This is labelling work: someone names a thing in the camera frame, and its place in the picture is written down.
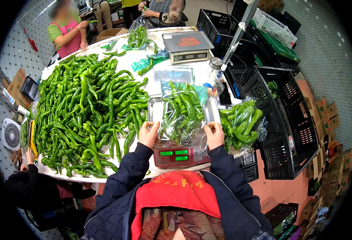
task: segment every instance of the white plastic basket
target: white plastic basket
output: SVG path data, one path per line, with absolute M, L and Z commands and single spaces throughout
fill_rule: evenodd
M 259 8 L 256 9 L 253 20 L 259 30 L 271 35 L 289 49 L 292 49 L 293 44 L 297 41 L 297 37 L 294 36 L 287 26 Z

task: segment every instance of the green digital display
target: green digital display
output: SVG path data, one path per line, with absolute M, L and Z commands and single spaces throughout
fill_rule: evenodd
M 168 152 L 160 152 L 160 156 L 171 156 L 173 155 L 172 151 L 168 151 Z
M 176 161 L 188 160 L 188 156 L 175 157 L 175 160 L 176 160 Z
M 182 155 L 182 154 L 188 154 L 188 150 L 179 150 L 179 151 L 175 151 L 176 155 Z

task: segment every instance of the smartphone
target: smartphone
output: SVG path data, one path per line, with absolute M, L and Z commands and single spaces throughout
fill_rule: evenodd
M 220 104 L 231 105 L 232 101 L 230 100 L 228 84 L 226 82 L 223 82 L 223 84 L 224 84 L 224 91 L 220 94 Z

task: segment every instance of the beige pants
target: beige pants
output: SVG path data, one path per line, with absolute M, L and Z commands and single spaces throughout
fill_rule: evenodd
M 111 29 L 112 28 L 112 22 L 111 22 L 111 9 L 109 8 L 109 3 L 107 1 L 102 2 L 100 4 L 96 4 L 93 6 L 93 13 L 95 14 L 95 17 L 97 19 L 97 32 L 100 34 L 103 32 L 103 21 L 102 18 L 105 21 L 106 28 Z

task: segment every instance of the navy blue jacket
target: navy blue jacket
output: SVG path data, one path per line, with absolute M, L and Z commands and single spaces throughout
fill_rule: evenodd
M 143 180 L 153 150 L 138 143 L 126 154 L 117 173 L 108 177 L 103 195 L 96 196 L 93 210 L 84 226 L 87 239 L 130 239 L 135 217 L 136 190 L 149 182 Z M 252 239 L 260 231 L 272 234 L 272 228 L 261 213 L 260 199 L 235 165 L 233 155 L 224 145 L 209 152 L 211 172 L 202 170 L 207 183 L 215 190 L 226 239 Z

